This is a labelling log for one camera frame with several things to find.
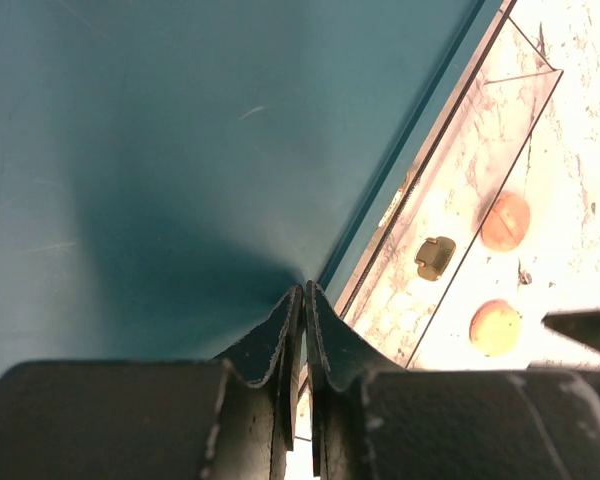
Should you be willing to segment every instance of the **orange disc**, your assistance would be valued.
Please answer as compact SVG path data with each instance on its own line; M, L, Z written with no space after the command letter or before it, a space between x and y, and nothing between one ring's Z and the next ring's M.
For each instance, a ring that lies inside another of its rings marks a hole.
M482 226L482 242L496 252L510 252L520 245L530 222L526 200L516 193L503 192Z
M504 300L491 300L471 320L471 344L487 357L513 350L520 337L520 315Z

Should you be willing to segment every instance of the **teal panel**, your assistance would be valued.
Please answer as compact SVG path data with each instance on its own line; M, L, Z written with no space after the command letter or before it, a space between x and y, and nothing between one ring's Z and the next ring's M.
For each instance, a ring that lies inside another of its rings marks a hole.
M0 0L0 373L334 300L496 0Z

